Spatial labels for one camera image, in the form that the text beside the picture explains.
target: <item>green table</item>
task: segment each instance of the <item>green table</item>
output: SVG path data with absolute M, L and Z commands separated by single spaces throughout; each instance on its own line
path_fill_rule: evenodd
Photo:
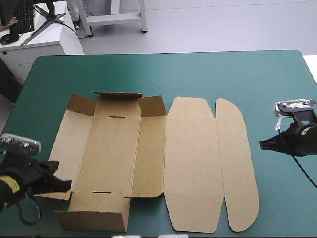
M 317 87 L 298 51 L 254 51 L 147 55 L 48 56 L 38 58 L 4 129 L 42 143 L 36 158 L 50 155 L 72 93 L 97 97 L 92 91 L 162 94 L 169 110 L 176 96 L 207 99 L 215 112 L 219 97 L 242 111 L 248 130 L 260 212 L 246 231 L 230 230 L 223 205 L 213 236 L 316 236 L 317 191 L 290 156 L 261 151 L 259 141 L 276 134 L 277 101 L 315 98 Z M 317 157 L 300 159 L 317 180 Z M 21 224 L 12 207 L 0 215 L 0 236 L 110 236 L 112 233 L 66 232 L 53 211 L 68 202 L 39 198 L 43 218 L 32 227 Z M 34 214 L 29 201 L 22 206 Z M 132 199 L 128 234 L 157 236 L 174 233 L 164 196 Z M 193 236 L 210 234 L 192 233 Z

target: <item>cardboard box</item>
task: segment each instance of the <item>cardboard box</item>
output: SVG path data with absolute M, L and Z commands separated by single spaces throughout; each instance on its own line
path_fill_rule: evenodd
M 225 197 L 230 227 L 255 220 L 259 195 L 240 110 L 218 99 L 217 120 L 201 98 L 175 98 L 168 115 L 162 96 L 99 92 L 73 94 L 50 160 L 73 180 L 68 211 L 56 215 L 65 230 L 127 231 L 130 197 L 164 192 L 178 231 L 212 233 Z

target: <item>computer mouse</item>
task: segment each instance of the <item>computer mouse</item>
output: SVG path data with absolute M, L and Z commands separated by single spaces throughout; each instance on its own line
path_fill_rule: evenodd
M 13 42 L 16 42 L 17 40 L 19 40 L 18 34 L 6 34 L 0 38 L 0 43 L 2 45 L 8 45 Z

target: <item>keyboard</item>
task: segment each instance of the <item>keyboard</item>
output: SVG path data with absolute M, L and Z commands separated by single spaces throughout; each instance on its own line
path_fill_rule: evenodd
M 23 34 L 34 31 L 33 0 L 19 0 L 13 16 L 18 23 L 10 27 L 11 34 Z

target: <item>person's hand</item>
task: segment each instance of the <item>person's hand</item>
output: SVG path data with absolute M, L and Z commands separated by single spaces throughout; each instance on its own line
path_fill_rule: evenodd
M 6 26 L 2 26 L 1 20 L 0 20 L 0 31 L 4 30 L 6 28 L 9 28 L 10 26 L 12 26 L 13 24 L 16 24 L 17 22 L 18 22 L 18 20 L 15 17 L 13 17 L 13 18 L 11 18 L 9 24 L 7 24 Z

